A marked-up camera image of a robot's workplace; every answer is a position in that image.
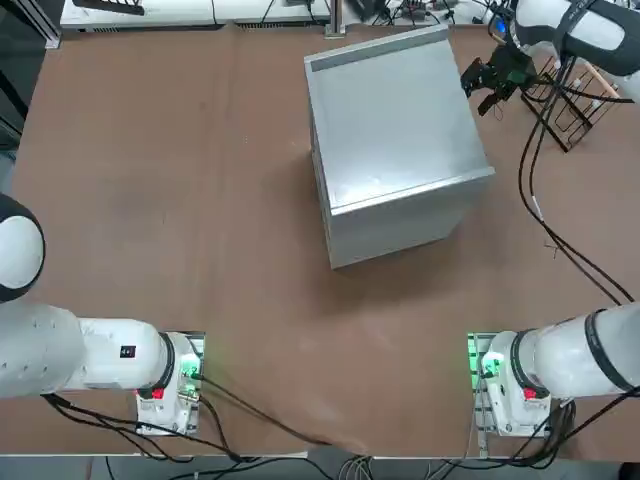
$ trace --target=brown table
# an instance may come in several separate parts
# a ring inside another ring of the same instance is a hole
[[[516,98],[503,121],[478,119],[497,175],[451,238],[330,270],[302,59],[393,31],[353,30],[337,41],[319,29],[107,34],[49,52],[14,183],[48,241],[31,299],[79,316],[204,330],[210,375],[349,450],[461,456],[471,409],[466,333],[535,327],[608,302],[554,259],[520,204],[516,172],[533,117]],[[482,29],[454,31],[452,44],[460,68],[495,45]],[[393,101],[392,92],[371,101]],[[549,222],[632,292],[639,119],[640,110],[620,107],[569,155],[547,142],[537,174]],[[133,414],[128,393],[69,397]],[[579,419],[604,403],[579,401]],[[236,449],[305,448],[224,402],[220,410]],[[3,453],[132,451],[39,398],[4,400],[0,412]],[[626,402],[563,453],[640,460],[638,418]],[[202,436],[216,438],[208,421]],[[514,443],[491,447],[507,454]]]

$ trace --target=floor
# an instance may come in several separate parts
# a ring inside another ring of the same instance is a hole
[[[0,15],[0,68],[11,78],[23,98],[31,98],[37,81],[40,64],[44,55],[42,42],[22,24],[7,16]],[[11,111],[6,99],[0,99],[0,111],[22,126],[21,119]],[[0,191],[9,189],[13,160],[11,156],[0,154]],[[332,477],[337,476],[340,465],[350,454],[334,448],[323,448],[311,453],[310,459],[317,462]],[[222,457],[203,457],[188,465],[175,465],[155,462],[135,457],[111,457],[110,464],[116,480],[169,479],[173,475],[195,473],[198,470],[226,468],[229,462]],[[425,478],[428,471],[427,460],[376,460],[372,471],[376,480]],[[440,461],[431,462],[432,471],[441,465]],[[104,457],[0,457],[0,480],[16,479],[40,480],[56,472],[56,478],[109,480]],[[507,467],[490,472],[470,472],[456,470],[448,478],[456,479],[510,479],[516,475],[522,480],[614,480],[617,478],[618,464],[556,461],[548,470],[515,470]],[[319,474],[313,468],[300,461],[283,461],[261,467],[247,473],[236,474],[238,480],[244,478],[261,479],[316,479]]]

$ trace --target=mounting plate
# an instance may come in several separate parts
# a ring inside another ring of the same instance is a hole
[[[200,381],[185,374],[202,373],[205,335],[201,332],[166,333],[175,350],[171,380],[164,390],[153,391],[151,396],[136,392],[138,421],[168,428],[183,435],[195,435],[198,430]],[[169,432],[147,427],[139,428],[138,433],[171,435]]]

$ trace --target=stainless steel box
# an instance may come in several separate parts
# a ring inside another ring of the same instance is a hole
[[[305,58],[331,267],[446,237],[495,173],[446,26]]]

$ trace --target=white robotic arm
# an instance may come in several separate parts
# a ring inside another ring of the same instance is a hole
[[[492,93],[481,114],[535,80],[531,56],[546,49],[600,67],[640,102],[640,12],[605,0],[510,0],[494,4],[505,45],[462,76],[468,95]],[[525,79],[518,83],[513,79]],[[497,430],[530,436],[549,416],[551,399],[619,394],[640,385],[640,303],[524,332],[501,332],[480,366]]]
[[[44,258],[35,216],[0,193],[0,398],[135,390],[140,421],[187,433],[198,404],[199,382],[185,374],[201,371],[196,342],[137,320],[79,319],[24,302]]]
[[[557,55],[558,28],[571,4],[567,0],[518,0],[512,32],[520,49],[530,56],[538,48]],[[597,0],[567,33],[564,49],[600,67],[640,103],[640,11]]]

